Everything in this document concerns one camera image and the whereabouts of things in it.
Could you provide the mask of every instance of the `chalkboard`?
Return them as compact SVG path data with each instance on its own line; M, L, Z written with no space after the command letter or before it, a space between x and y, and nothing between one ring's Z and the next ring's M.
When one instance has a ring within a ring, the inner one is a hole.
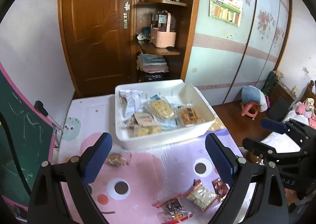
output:
M32 189L41 163L48 159L53 128L13 90L0 72L0 112L9 127L23 176ZM18 175L4 128L0 126L0 194L23 206L29 196Z

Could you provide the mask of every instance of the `pink plastic stool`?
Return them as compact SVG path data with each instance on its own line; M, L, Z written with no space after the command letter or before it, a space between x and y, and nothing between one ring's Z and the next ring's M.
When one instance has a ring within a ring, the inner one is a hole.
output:
M241 115L242 116L248 115L248 116L252 117L252 119L254 120L256 115L258 114L259 107L260 107L259 104L257 104L256 102L249 102L249 103L247 103L246 107L241 102L241 109L242 109ZM253 109L255 111L255 113L254 114L250 113L249 112L250 109Z

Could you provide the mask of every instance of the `bed headboard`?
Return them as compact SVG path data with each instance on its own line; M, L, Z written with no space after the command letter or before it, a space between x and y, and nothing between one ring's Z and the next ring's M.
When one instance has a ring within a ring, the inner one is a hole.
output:
M315 83L313 80L308 84L300 102L304 102L307 98L313 98L314 99L314 107L315 107L315 114L316 114L316 94L313 93L313 87Z

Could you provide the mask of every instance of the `cartoon eye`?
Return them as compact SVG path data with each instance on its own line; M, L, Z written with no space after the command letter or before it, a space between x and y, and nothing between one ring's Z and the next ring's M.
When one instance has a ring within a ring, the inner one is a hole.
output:
M106 191L115 200L124 200L130 193L130 185L122 178L114 178L106 185Z
M200 158L193 164L193 170L200 177L207 177L213 170L213 165L206 158Z

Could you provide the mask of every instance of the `wooden shelf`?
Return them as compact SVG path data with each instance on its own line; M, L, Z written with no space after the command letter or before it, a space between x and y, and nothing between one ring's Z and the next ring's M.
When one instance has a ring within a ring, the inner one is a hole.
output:
M145 43L143 41L137 40L140 48L147 54L153 55L180 55L180 52L175 49L175 51L168 51L166 48L157 48L153 43Z
M167 1L167 0L146 0L146 1L138 2L136 6L157 6L157 4L173 4L173 5L187 6L187 4L185 3Z

